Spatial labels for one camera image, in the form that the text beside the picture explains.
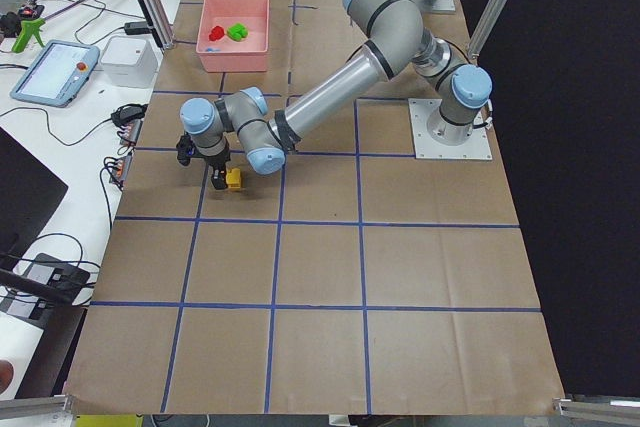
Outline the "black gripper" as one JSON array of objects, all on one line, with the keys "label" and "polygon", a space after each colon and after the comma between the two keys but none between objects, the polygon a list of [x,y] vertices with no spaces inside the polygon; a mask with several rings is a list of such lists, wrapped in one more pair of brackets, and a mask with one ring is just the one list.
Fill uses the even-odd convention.
[{"label": "black gripper", "polygon": [[226,180],[226,165],[231,161],[230,149],[225,145],[216,154],[201,152],[206,163],[213,168],[210,181],[216,191],[224,191],[228,188]]}]

